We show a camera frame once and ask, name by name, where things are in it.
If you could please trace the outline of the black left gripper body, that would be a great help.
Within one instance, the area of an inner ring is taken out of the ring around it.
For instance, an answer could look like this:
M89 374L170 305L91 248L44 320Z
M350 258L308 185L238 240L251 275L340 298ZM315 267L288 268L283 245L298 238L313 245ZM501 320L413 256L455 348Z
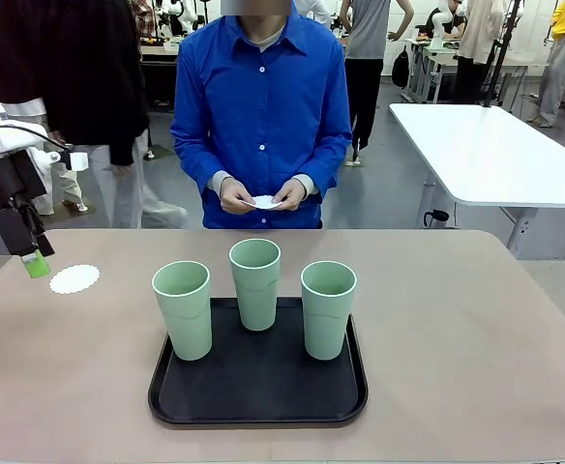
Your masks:
M27 153L0 158L0 208L11 207L14 199L28 201L44 194L42 178Z

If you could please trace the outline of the person's right hand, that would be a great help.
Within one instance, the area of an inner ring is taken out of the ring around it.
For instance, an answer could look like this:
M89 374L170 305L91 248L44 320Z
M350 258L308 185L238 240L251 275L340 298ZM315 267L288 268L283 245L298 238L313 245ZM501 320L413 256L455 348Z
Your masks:
M222 209L232 215L244 215L255 210L251 195L242 183L232 177L222 181L220 201Z

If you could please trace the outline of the person's left hand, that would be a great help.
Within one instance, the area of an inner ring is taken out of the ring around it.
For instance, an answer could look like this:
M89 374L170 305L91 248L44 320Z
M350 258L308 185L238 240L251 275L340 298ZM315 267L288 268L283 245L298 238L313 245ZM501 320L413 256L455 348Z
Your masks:
M273 198L277 211L296 211L307 194L302 182L296 178L286 181Z

